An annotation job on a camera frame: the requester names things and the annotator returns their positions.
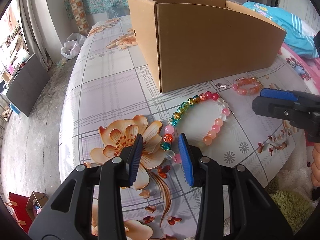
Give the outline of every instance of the brown cardboard box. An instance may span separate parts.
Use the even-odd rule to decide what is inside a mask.
[[[128,0],[132,27],[161,93],[270,67],[286,32],[226,0]]]
[[[36,192],[36,191],[33,191],[31,193],[31,196],[30,196],[30,198],[27,202],[27,205],[26,205],[26,211],[32,221],[36,218],[36,213],[34,212],[34,208],[33,208],[34,201],[37,202],[38,206],[43,208],[44,204],[47,203],[48,198],[45,193],[40,193],[40,192]]]

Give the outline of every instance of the clear bead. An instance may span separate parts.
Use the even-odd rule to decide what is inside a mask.
[[[224,102],[222,105],[221,105],[222,109],[228,109],[229,108],[229,105],[228,103]]]
[[[219,117],[223,122],[227,119],[225,114],[219,114]]]
[[[222,105],[224,103],[224,100],[222,98],[218,98],[217,103],[218,105]]]
[[[175,156],[175,153],[173,150],[168,150],[165,152],[165,158],[167,160],[172,160],[174,156]]]

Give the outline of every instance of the small metal spring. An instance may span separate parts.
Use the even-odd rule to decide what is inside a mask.
[[[221,88],[227,88],[228,87],[226,84],[222,84],[222,83],[217,83],[217,86],[221,87]]]

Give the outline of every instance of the concrete floor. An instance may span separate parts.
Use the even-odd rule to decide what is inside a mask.
[[[26,117],[12,113],[5,125],[1,149],[1,180],[8,192],[51,196],[60,185],[58,144],[63,101],[76,57],[49,70],[51,79]]]

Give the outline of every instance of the beaded bracelet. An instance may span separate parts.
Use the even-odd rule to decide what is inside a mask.
[[[221,105],[221,114],[214,121],[214,125],[212,129],[207,133],[207,135],[203,138],[203,142],[205,145],[210,145],[212,140],[217,136],[217,133],[220,131],[220,127],[223,125],[223,122],[226,120],[227,116],[230,115],[229,105],[224,102],[223,98],[219,96],[218,93],[211,93],[207,91],[204,94],[195,95],[193,98],[189,98],[187,102],[183,102],[181,106],[177,109],[177,112],[172,114],[172,118],[169,119],[168,125],[164,128],[165,135],[163,136],[163,142],[160,147],[164,151],[168,151],[166,154],[166,159],[171,160],[174,157],[178,157],[175,153],[170,150],[171,143],[173,141],[172,134],[174,133],[174,128],[177,126],[181,117],[185,114],[185,112],[192,106],[200,103],[201,101],[206,101],[207,99],[212,99],[213,101],[217,101],[218,105]]]
[[[240,88],[243,85],[249,85],[249,84],[254,85],[254,87],[249,88],[249,89]],[[263,89],[263,85],[255,77],[239,78],[239,79],[236,79],[236,80],[233,81],[232,89],[235,90],[238,95],[243,95],[243,96],[245,96],[245,95],[253,95],[253,94],[258,93],[260,89]]]

